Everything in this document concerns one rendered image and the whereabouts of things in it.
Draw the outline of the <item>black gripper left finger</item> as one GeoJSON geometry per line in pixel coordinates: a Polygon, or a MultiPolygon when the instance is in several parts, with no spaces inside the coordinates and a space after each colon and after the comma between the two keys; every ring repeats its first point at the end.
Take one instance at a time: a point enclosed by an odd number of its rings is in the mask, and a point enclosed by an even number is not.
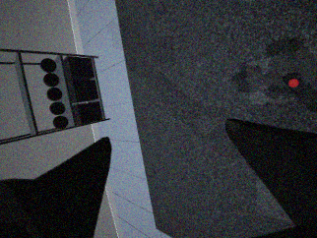
{"type": "Polygon", "coordinates": [[[105,137],[37,178],[0,180],[0,224],[32,238],[94,238],[111,156],[105,137]]]}

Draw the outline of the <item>red peg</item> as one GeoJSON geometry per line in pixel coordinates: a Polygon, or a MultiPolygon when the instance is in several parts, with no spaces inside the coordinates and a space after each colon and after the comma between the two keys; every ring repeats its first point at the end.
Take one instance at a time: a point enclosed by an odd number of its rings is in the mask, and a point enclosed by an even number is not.
{"type": "Polygon", "coordinates": [[[299,81],[295,79],[291,79],[288,81],[288,83],[290,87],[295,88],[299,84],[299,81]]]}

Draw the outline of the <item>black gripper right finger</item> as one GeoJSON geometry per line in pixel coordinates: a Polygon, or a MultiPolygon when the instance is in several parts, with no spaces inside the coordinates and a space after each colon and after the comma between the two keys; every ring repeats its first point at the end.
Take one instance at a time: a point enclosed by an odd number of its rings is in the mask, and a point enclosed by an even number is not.
{"type": "Polygon", "coordinates": [[[317,220],[317,134],[232,118],[225,131],[295,226],[317,220]]]}

